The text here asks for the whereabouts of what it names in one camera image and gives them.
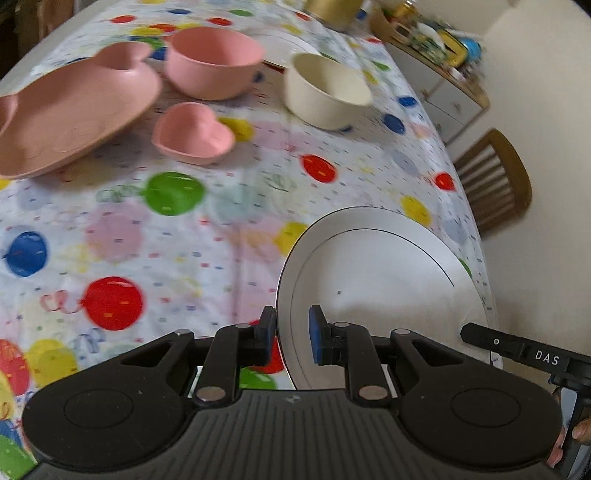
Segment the person's right hand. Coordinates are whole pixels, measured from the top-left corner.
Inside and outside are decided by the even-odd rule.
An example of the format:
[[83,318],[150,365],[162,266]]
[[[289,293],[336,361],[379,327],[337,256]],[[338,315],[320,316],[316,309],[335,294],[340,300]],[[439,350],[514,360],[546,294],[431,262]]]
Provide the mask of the person's right hand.
[[566,438],[572,438],[579,445],[577,457],[573,461],[568,479],[582,479],[590,472],[590,404],[587,404],[580,415],[579,422],[572,420],[578,394],[572,390],[556,387],[554,399],[559,403],[563,417],[563,427],[553,450],[547,460],[550,468],[555,468],[564,455],[563,445]]

